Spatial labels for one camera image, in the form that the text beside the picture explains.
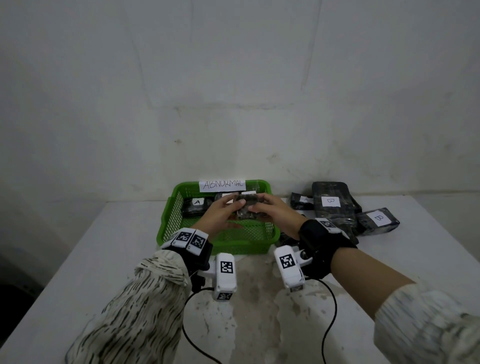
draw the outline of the black cable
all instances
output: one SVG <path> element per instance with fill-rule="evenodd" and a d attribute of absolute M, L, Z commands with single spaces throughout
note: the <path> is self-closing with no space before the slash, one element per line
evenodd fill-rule
<path fill-rule="evenodd" d="M 333 302 L 335 303 L 335 313 L 333 315 L 333 319 L 332 319 L 332 322 L 330 323 L 330 325 L 328 326 L 327 328 L 327 331 L 325 331 L 325 334 L 324 334 L 324 338 L 322 339 L 322 358 L 324 360 L 324 364 L 327 364 L 327 360 L 325 360 L 325 354 L 324 354 L 324 345 L 325 345 L 325 339 L 327 338 L 327 334 L 328 332 L 330 331 L 330 329 L 332 328 L 333 326 L 333 323 L 335 322 L 335 319 L 336 319 L 336 312 L 337 312 L 337 305 L 336 305 L 336 299 L 335 299 L 335 295 L 333 294 L 332 290 L 330 289 L 330 287 L 328 286 L 328 284 L 326 284 L 324 281 L 322 281 L 321 279 L 318 279 L 318 278 L 306 278 L 305 280 L 310 280 L 310 279 L 314 279 L 316 281 L 319 281 L 321 284 L 323 284 L 325 287 L 327 287 L 327 289 L 330 291 L 330 293 L 332 294 L 332 297 L 333 297 Z"/>
<path fill-rule="evenodd" d="M 207 287 L 207 288 L 202 288 L 201 290 L 199 290 L 198 292 L 201 292 L 201 291 L 213 291 L 214 288 L 213 287 Z M 192 293 L 188 298 L 187 300 L 185 301 L 185 306 L 187 305 L 188 301 L 194 296 L 196 295 L 198 292 L 195 292 L 195 293 Z M 198 346 L 196 346 L 192 340 L 190 340 L 190 338 L 188 337 L 187 333 L 185 332 L 185 327 L 183 326 L 183 324 L 181 325 L 181 330 L 183 331 L 183 334 L 185 335 L 185 338 L 187 339 L 187 341 L 190 343 L 190 345 L 192 345 L 200 354 L 203 354 L 205 355 L 207 358 L 209 359 L 212 359 L 215 363 L 217 364 L 222 364 L 221 361 L 219 361 L 218 359 L 215 359 L 213 356 L 205 353 L 202 349 L 200 349 Z"/>

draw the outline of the patterned sleeve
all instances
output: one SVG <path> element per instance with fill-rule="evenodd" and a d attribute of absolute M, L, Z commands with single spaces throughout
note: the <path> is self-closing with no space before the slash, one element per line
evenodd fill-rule
<path fill-rule="evenodd" d="M 393 363 L 480 363 L 480 317 L 425 283 L 396 290 L 375 315 L 374 343 Z"/>
<path fill-rule="evenodd" d="M 65 363 L 171 363 L 190 293 L 179 254 L 159 250 L 93 318 L 69 348 Z"/>

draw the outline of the green plastic basket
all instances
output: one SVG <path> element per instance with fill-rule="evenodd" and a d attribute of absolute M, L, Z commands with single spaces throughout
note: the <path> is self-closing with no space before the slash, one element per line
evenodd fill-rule
<path fill-rule="evenodd" d="M 247 191 L 256 189 L 258 193 L 272 193 L 270 184 L 266 181 L 248 180 L 245 182 Z M 189 228 L 200 219 L 182 217 L 183 199 L 205 196 L 215 196 L 215 193 L 201 193 L 198 182 L 184 182 L 175 186 L 172 196 L 167 200 L 162 214 L 162 225 L 156 236 L 159 245 L 163 244 L 178 229 Z M 237 223 L 242 225 L 243 229 L 223 230 L 211 241 L 213 244 L 212 254 L 266 254 L 270 245 L 280 237 L 280 230 L 270 222 L 240 220 Z"/>

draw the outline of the white table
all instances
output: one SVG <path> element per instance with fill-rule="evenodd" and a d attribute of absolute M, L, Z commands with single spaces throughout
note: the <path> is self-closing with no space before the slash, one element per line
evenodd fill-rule
<path fill-rule="evenodd" d="M 456 296 L 480 315 L 480 264 L 409 196 L 361 197 L 364 210 L 387 207 L 400 226 L 360 238 L 359 248 L 408 275 Z M 63 263 L 0 351 L 0 362 L 60 363 L 69 345 L 157 249 L 165 202 L 109 203 Z M 237 262 L 239 289 L 229 303 L 202 292 L 185 310 L 191 339 L 223 363 L 320 363 L 333 315 L 326 289 L 308 282 L 282 288 L 271 255 Z M 330 363 L 387 363 L 372 342 L 373 322 L 330 276 L 338 317 L 326 341 Z M 211 363 L 183 338 L 176 363 Z"/>

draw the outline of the shirt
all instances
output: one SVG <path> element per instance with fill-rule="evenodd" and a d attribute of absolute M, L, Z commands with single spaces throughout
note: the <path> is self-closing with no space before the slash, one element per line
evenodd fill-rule
<path fill-rule="evenodd" d="M 74 363 L 172 363 L 191 282 L 179 254 L 160 250 L 65 356 Z M 375 315 L 374 344 L 392 364 L 480 363 L 480 318 L 426 283 L 397 289 Z"/>

